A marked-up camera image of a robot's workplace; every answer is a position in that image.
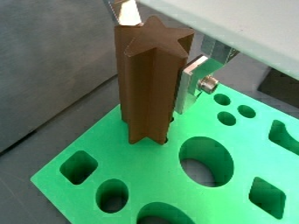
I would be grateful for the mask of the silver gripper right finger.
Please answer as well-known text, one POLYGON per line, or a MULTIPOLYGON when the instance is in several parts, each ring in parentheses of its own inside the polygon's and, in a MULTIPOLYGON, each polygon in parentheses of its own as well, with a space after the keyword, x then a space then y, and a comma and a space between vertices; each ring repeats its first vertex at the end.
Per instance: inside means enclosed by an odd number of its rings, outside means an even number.
POLYGON ((208 95, 214 92, 218 81, 213 73, 238 54, 236 49, 209 36, 202 37, 200 51, 201 54, 181 69, 174 101, 174 111, 178 114, 192 106, 201 92, 208 95))

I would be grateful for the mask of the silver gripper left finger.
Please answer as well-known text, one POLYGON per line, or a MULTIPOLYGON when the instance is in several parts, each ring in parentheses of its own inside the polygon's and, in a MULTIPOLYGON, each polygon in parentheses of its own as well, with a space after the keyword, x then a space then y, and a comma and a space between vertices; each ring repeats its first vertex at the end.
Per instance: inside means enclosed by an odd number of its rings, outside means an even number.
POLYGON ((102 0, 117 25, 141 24, 136 0, 102 0))

